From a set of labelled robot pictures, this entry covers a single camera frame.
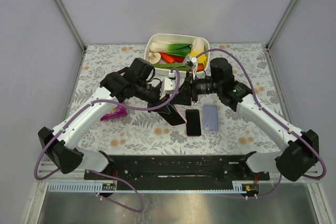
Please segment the lilac phone case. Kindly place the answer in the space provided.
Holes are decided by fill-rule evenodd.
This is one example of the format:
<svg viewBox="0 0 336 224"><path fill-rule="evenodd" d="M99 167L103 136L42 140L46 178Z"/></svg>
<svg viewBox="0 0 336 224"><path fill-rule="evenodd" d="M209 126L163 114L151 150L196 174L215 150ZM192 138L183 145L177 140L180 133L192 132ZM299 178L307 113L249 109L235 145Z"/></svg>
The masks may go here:
<svg viewBox="0 0 336 224"><path fill-rule="evenodd" d="M217 105L205 104L203 106L203 124L205 132L219 131L219 117Z"/></svg>

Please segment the black phone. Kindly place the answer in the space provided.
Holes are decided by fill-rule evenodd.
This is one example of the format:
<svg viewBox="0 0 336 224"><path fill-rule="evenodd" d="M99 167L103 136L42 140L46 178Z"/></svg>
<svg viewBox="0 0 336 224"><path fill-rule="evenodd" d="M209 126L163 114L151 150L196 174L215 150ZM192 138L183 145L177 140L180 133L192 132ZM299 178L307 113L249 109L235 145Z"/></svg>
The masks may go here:
<svg viewBox="0 0 336 224"><path fill-rule="evenodd" d="M201 122L200 114L197 109L188 109L185 111L186 117L186 134L187 136L198 137L201 136Z"/></svg>

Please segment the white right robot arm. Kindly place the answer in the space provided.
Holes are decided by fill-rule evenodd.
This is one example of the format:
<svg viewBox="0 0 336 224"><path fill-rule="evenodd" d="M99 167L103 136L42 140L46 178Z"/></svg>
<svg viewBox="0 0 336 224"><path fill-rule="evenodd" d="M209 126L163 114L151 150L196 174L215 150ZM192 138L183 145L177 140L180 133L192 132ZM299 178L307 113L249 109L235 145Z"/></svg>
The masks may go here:
<svg viewBox="0 0 336 224"><path fill-rule="evenodd" d="M203 79L188 73L173 102L191 105L199 95L217 94L221 103L247 118L265 132L278 146L279 152L252 153L246 164L254 173L278 171L295 182L318 162L319 137L313 130L302 129L268 110L253 90L234 77L231 64L225 58L210 61L211 75Z"/></svg>

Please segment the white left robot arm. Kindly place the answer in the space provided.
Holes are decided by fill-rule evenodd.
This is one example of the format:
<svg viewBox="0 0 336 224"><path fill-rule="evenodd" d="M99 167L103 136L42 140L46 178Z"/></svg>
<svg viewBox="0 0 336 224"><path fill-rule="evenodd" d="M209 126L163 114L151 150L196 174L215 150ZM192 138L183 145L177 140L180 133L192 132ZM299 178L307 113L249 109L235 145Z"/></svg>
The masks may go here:
<svg viewBox="0 0 336 224"><path fill-rule="evenodd" d="M161 86L151 88L147 78L155 69L142 58L135 58L129 67L107 74L91 97L70 117L53 129L43 127L38 132L43 154L47 155L63 174L77 168L102 171L109 164L101 152L90 152L78 148L78 143L86 132L106 113L116 106L132 109L124 103L130 98L138 98L148 103L143 111L158 111L167 106L178 94L181 76L176 68L171 70L168 89L173 94L167 98L167 90Z"/></svg>

